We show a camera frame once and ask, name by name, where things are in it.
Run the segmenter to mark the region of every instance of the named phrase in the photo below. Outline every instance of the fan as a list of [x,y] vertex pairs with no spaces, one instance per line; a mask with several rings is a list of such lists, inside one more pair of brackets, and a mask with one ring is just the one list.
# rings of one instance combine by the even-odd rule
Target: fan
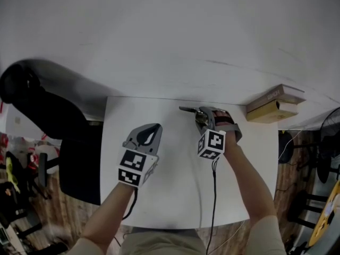
[[337,174],[337,179],[340,175],[340,165],[337,168],[332,168],[332,159],[340,155],[340,108],[332,111],[322,123],[320,128],[321,141],[309,144],[298,144],[287,146],[284,155],[281,156],[285,145],[287,144],[288,137],[279,135],[279,163],[287,163],[292,157],[292,151],[295,148],[307,148],[309,153],[309,161],[302,166],[298,166],[300,170],[306,166],[309,167],[308,176],[305,178],[307,181],[310,177],[311,170],[317,168],[318,177],[322,183],[328,179],[330,172]]

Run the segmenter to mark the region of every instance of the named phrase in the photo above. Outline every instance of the wooden floor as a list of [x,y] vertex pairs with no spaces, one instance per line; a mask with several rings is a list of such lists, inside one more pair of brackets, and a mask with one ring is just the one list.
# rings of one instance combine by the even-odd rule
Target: wooden floor
[[[297,134],[297,132],[290,133],[292,136]],[[295,144],[301,144],[303,141],[313,141],[313,133],[303,131],[294,139]],[[291,238],[291,235],[297,235],[299,231],[298,225],[290,223],[286,219],[287,209],[293,197],[302,189],[307,189],[307,191],[310,192],[312,190],[312,182],[315,173],[312,173],[309,182],[305,183],[302,179],[308,169],[305,168],[301,171],[296,170],[298,164],[303,164],[307,160],[308,157],[305,149],[295,149],[293,158],[290,161],[291,165],[281,164],[278,166],[276,189],[285,190],[290,187],[287,191],[276,191],[274,198],[279,219],[279,228],[284,243]],[[0,176],[3,178],[5,177],[5,174],[1,173]],[[82,228],[96,210],[97,206],[73,199],[63,194],[59,188],[58,173],[49,177],[47,192],[52,196],[51,200],[46,201],[40,196],[32,200],[32,205],[37,211],[44,227],[42,230],[27,236],[27,239],[37,250],[47,247],[57,237],[66,240],[69,246],[72,247],[79,238]],[[21,230],[30,227],[25,218],[17,220],[15,224]],[[242,222],[215,227],[209,251],[212,252],[234,235],[241,224]],[[121,226],[116,236],[120,243],[123,242],[123,235],[128,233],[130,229],[130,227]],[[197,231],[206,245],[209,240],[210,229],[203,228],[198,229]],[[213,255],[244,254],[249,232],[250,225],[249,221],[246,220],[238,232],[223,246],[214,251]],[[108,253],[118,254],[118,251],[119,246],[113,241]]]

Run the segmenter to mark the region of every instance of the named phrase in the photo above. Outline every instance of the forearm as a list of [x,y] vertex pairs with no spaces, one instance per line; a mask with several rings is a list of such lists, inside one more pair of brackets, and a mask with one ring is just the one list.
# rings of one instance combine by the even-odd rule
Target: forearm
[[81,237],[97,244],[104,254],[117,233],[133,190],[132,186],[118,183],[85,226]]
[[226,148],[224,155],[236,175],[251,225],[265,216],[276,215],[273,198],[267,185],[248,161],[241,147],[234,144]]

